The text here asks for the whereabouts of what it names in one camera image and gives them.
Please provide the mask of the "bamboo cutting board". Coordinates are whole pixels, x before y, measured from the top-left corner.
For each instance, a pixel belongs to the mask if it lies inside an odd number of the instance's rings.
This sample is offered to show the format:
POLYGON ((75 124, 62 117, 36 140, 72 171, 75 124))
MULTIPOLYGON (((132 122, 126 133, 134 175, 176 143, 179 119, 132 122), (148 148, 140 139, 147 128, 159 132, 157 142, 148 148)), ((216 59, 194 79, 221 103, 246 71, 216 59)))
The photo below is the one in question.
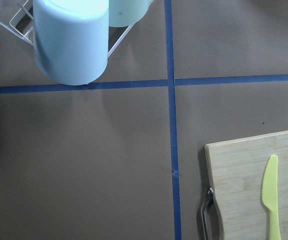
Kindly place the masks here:
POLYGON ((278 157, 280 234, 288 240, 288 130, 210 143, 205 154, 221 240, 268 239, 261 187, 269 157, 278 157))

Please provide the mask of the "light green cup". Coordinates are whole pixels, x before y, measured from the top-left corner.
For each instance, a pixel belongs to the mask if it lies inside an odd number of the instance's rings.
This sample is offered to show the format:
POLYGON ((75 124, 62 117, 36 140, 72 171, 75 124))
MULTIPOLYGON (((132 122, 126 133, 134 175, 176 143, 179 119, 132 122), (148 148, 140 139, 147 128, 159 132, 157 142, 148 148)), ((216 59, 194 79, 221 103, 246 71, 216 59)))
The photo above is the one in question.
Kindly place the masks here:
POLYGON ((127 27, 146 15, 150 0, 109 0, 109 27, 127 27))

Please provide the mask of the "light blue cup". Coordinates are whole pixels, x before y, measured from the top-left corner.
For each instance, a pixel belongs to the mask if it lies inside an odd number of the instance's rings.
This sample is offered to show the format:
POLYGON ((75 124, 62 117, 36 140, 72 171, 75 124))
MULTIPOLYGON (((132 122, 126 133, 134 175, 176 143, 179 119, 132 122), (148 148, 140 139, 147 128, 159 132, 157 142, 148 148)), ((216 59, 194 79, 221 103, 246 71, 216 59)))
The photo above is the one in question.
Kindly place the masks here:
POLYGON ((35 0, 34 54, 39 69, 65 85, 86 85, 108 63, 107 0, 35 0))

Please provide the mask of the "yellow plastic knife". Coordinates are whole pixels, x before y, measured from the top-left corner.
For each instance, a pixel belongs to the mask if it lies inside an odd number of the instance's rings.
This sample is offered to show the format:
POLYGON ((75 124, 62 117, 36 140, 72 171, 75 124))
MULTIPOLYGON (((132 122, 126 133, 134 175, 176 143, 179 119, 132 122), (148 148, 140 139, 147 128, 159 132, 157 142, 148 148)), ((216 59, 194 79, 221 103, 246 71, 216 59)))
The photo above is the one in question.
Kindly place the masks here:
POLYGON ((268 239, 280 240, 280 226, 278 213, 278 157, 271 155, 268 158, 262 180, 261 200, 268 210, 268 239))

